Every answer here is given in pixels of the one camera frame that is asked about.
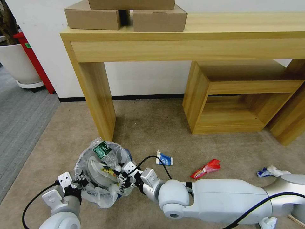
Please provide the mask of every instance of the red object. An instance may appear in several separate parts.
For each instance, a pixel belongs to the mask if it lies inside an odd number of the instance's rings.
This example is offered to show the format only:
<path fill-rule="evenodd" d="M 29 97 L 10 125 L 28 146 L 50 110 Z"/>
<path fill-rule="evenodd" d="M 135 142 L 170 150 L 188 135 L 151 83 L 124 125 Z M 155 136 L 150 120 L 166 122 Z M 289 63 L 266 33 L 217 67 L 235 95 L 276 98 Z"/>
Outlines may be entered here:
<path fill-rule="evenodd" d="M 18 39 L 20 44 L 22 45 L 25 53 L 28 55 L 30 61 L 32 62 L 34 68 L 36 69 L 38 75 L 40 76 L 41 80 L 43 81 L 45 87 L 49 91 L 50 94 L 55 93 L 55 89 L 53 88 L 47 74 L 45 73 L 44 69 L 42 68 L 41 64 L 39 63 L 35 53 L 33 52 L 28 40 L 25 38 L 23 32 L 17 33 L 14 35 L 14 38 Z"/>
<path fill-rule="evenodd" d="M 196 172 L 194 172 L 192 175 L 190 175 L 190 177 L 197 180 L 200 177 L 202 177 L 203 175 L 205 175 L 206 173 L 215 172 L 217 170 L 220 170 L 219 162 L 220 161 L 217 159 L 211 160 L 208 164 L 201 167 Z"/>

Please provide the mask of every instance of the clear plastic bag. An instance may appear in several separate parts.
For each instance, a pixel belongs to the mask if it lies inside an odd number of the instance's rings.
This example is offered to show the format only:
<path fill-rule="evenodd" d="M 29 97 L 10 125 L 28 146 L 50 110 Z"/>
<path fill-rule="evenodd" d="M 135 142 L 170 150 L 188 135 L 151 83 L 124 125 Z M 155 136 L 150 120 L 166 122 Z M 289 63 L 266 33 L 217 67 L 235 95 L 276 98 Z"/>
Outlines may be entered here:
<path fill-rule="evenodd" d="M 118 198 L 129 195 L 132 191 L 132 187 L 125 189 L 122 195 L 120 194 L 120 186 L 117 183 L 110 184 L 108 187 L 96 187 L 97 184 L 89 172 L 88 163 L 92 156 L 94 156 L 98 162 L 104 163 L 116 171 L 121 171 L 120 165 L 132 161 L 132 157 L 130 152 L 119 144 L 105 141 L 107 146 L 111 148 L 111 151 L 100 159 L 93 149 L 102 142 L 103 139 L 100 137 L 91 142 L 90 147 L 85 149 L 79 156 L 74 167 L 74 173 L 75 179 L 77 179 L 83 172 L 83 175 L 89 181 L 89 184 L 82 189 L 82 198 L 92 203 L 96 203 L 99 208 L 110 208 Z"/>

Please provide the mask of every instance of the brown cardboard box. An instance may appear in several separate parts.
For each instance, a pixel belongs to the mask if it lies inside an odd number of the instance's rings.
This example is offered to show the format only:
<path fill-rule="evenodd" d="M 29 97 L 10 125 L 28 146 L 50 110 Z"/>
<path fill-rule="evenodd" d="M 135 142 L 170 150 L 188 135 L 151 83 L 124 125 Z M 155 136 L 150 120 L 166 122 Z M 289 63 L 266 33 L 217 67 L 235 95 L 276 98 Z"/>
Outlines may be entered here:
<path fill-rule="evenodd" d="M 89 0 L 96 10 L 172 10 L 175 0 Z"/>
<path fill-rule="evenodd" d="M 129 18 L 129 11 L 126 10 L 92 10 L 88 0 L 69 6 L 64 11 L 71 29 L 119 30 Z"/>
<path fill-rule="evenodd" d="M 134 32 L 183 32 L 187 13 L 175 5 L 173 10 L 134 10 Z"/>

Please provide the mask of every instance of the wooden console table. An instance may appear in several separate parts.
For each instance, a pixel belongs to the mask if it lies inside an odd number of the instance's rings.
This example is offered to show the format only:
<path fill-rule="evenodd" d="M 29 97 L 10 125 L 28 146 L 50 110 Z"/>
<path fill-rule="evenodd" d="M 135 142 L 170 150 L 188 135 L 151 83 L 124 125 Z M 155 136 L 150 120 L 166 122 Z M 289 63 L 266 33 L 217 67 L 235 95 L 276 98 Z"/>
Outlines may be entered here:
<path fill-rule="evenodd" d="M 293 71 L 305 66 L 305 12 L 189 14 L 184 32 L 134 33 L 127 26 L 118 31 L 66 29 L 60 35 L 98 132 L 108 141 L 115 111 L 104 62 L 292 58 L 298 59 L 289 66 Z M 301 90 L 270 127 L 285 145 L 305 130 Z"/>

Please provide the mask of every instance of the plant pot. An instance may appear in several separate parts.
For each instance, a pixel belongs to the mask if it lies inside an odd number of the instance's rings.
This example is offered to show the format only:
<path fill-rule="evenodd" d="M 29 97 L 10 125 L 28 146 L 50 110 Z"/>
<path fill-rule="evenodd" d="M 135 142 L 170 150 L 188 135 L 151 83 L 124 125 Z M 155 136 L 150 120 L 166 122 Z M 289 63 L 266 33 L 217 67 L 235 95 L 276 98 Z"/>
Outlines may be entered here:
<path fill-rule="evenodd" d="M 21 44 L 0 46 L 0 62 L 20 87 L 36 88 L 44 85 Z"/>

